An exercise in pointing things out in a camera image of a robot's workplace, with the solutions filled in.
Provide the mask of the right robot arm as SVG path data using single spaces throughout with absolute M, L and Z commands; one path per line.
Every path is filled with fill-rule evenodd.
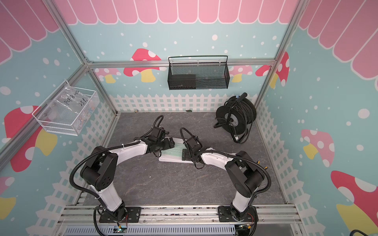
M 272 184 L 267 168 L 245 152 L 231 154 L 206 148 L 199 138 L 186 128 L 180 128 L 184 146 L 182 160 L 191 161 L 197 169 L 206 165 L 216 166 L 225 170 L 236 189 L 236 194 L 229 207 L 219 207 L 219 220 L 223 222 L 253 222 L 257 224 L 258 214 L 253 200 L 261 193 L 267 192 Z

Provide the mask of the yellow key keyboard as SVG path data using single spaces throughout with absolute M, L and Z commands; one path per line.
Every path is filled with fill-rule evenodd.
M 182 160 L 182 157 L 172 155 L 162 155 L 158 158 L 160 162 L 172 162 L 172 163 L 186 163 L 192 164 L 192 161 Z

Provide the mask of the green key keyboard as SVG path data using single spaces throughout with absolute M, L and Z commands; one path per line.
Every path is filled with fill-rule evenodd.
M 184 141 L 181 138 L 173 138 L 174 148 L 161 151 L 160 159 L 173 159 L 182 160 L 183 150 L 187 149 L 184 145 Z

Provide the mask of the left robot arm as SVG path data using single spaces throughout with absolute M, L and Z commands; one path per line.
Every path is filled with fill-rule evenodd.
M 100 206 L 109 218 L 120 222 L 128 216 L 124 201 L 114 186 L 117 166 L 131 158 L 172 149 L 175 142 L 166 138 L 164 128 L 154 127 L 147 136 L 131 143 L 115 147 L 98 146 L 91 155 L 80 161 L 72 170 L 69 182 L 77 190 L 89 193 L 99 200 Z

